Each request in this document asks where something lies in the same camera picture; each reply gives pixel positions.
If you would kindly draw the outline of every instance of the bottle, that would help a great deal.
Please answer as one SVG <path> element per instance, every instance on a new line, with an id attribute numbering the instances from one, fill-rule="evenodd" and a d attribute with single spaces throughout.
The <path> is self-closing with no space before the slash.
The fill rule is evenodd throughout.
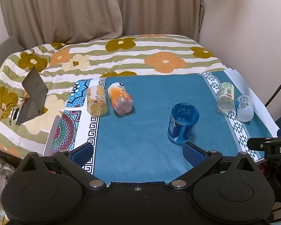
<path id="1" fill-rule="evenodd" d="M 125 113 L 131 112 L 133 100 L 126 92 L 126 89 L 122 83 L 113 83 L 107 89 L 107 93 L 110 97 L 111 105 L 117 114 L 123 115 Z"/>
<path id="2" fill-rule="evenodd" d="M 229 116 L 234 110 L 234 86 L 231 83 L 222 83 L 217 95 L 217 112 Z"/>
<path id="3" fill-rule="evenodd" d="M 87 111 L 91 116 L 103 116 L 108 111 L 104 88 L 99 85 L 87 89 Z"/>
<path id="4" fill-rule="evenodd" d="M 254 117 L 252 100 L 249 96 L 240 96 L 236 101 L 237 120 L 249 122 Z"/>

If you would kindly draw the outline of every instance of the beige curtain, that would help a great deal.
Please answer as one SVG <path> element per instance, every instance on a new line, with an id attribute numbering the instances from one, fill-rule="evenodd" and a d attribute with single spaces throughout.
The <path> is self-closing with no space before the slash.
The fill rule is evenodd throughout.
<path id="1" fill-rule="evenodd" d="M 196 41 L 203 16 L 201 0 L 118 0 L 123 35 L 180 34 Z"/>
<path id="2" fill-rule="evenodd" d="M 9 35 L 30 49 L 122 35 L 117 0 L 0 0 Z"/>

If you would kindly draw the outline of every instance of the blue fabric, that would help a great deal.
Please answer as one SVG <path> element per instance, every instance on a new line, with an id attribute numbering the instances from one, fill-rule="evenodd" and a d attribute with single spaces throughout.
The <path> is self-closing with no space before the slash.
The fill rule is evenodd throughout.
<path id="1" fill-rule="evenodd" d="M 221 82 L 231 82 L 224 72 L 213 73 Z M 191 142 L 203 150 L 218 150 L 236 156 L 238 148 L 225 117 L 215 112 L 216 99 L 204 78 L 197 74 L 131 76 L 106 79 L 105 90 L 124 84 L 132 96 L 131 113 L 117 116 L 108 98 L 109 112 L 100 117 L 94 160 L 94 175 L 110 182 L 170 182 L 192 166 L 184 159 L 182 146 L 167 138 L 171 109 L 185 102 L 200 113 Z M 235 98 L 240 96 L 235 89 Z M 251 137 L 270 137 L 257 115 L 246 124 Z"/>

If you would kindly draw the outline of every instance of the bed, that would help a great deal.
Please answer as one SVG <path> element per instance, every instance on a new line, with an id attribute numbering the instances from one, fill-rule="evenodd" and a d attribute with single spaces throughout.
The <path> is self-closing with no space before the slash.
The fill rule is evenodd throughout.
<path id="1" fill-rule="evenodd" d="M 21 82 L 32 67 L 40 72 L 48 91 L 46 113 L 16 125 L 24 99 Z M 226 67 L 194 40 L 180 35 L 124 36 L 66 45 L 52 43 L 10 55 L 0 68 L 0 150 L 23 159 L 44 153 L 56 116 L 62 116 L 76 82 L 98 77 L 191 74 Z"/>

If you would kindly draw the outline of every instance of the floral bedspread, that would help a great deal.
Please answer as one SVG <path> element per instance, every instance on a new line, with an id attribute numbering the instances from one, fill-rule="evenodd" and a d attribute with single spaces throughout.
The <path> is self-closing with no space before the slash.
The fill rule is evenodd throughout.
<path id="1" fill-rule="evenodd" d="M 22 81 L 33 67 L 49 89 L 44 114 L 17 126 L 20 108 L 29 97 Z M 4 111 L 0 150 L 19 158 L 31 151 L 42 155 L 54 118 L 62 116 L 79 80 L 224 69 L 213 53 L 179 35 L 124 36 L 75 45 L 51 43 L 14 53 L 0 69 L 0 108 Z"/>

